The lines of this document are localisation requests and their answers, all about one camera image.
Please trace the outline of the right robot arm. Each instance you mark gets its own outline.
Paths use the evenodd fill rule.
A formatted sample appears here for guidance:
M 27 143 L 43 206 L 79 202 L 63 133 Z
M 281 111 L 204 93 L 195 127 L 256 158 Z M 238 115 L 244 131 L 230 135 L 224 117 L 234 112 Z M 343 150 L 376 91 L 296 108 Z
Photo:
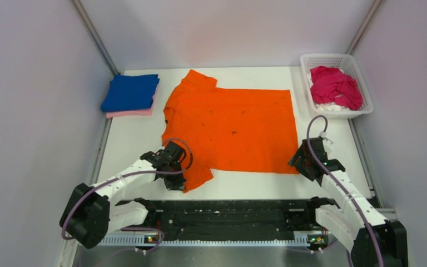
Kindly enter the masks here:
M 328 158 L 322 137 L 304 139 L 289 165 L 329 194 L 306 203 L 305 225 L 332 233 L 353 266 L 409 265 L 406 228 L 360 193 L 342 163 Z

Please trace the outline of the orange t-shirt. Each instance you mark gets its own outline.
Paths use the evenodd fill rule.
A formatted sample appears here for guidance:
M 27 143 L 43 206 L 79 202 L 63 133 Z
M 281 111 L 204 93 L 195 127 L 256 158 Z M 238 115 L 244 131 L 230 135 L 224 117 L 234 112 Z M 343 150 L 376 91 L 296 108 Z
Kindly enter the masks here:
M 190 70 L 163 110 L 162 139 L 181 139 L 191 149 L 182 164 L 185 191 L 213 179 L 213 170 L 294 174 L 289 161 L 298 137 L 290 91 L 216 84 Z

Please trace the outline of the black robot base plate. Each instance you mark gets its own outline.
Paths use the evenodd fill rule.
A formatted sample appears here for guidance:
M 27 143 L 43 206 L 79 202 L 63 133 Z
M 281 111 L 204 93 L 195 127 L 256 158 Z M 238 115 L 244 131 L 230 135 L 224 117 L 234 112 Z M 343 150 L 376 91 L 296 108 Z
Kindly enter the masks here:
M 166 241 L 291 241 L 301 231 L 324 232 L 313 208 L 334 204 L 310 200 L 143 200 L 141 227 L 164 232 Z

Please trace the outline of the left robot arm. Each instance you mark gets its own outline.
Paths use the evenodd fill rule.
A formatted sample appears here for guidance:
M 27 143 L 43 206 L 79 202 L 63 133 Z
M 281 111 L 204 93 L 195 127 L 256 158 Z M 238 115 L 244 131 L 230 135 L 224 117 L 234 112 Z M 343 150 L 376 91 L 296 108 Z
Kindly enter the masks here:
M 61 237 L 94 248 L 114 231 L 129 231 L 138 225 L 149 230 L 156 223 L 156 208 L 136 197 L 141 186 L 163 179 L 168 191 L 185 188 L 184 173 L 193 164 L 190 147 L 178 138 L 145 152 L 128 168 L 96 184 L 77 185 L 60 218 Z

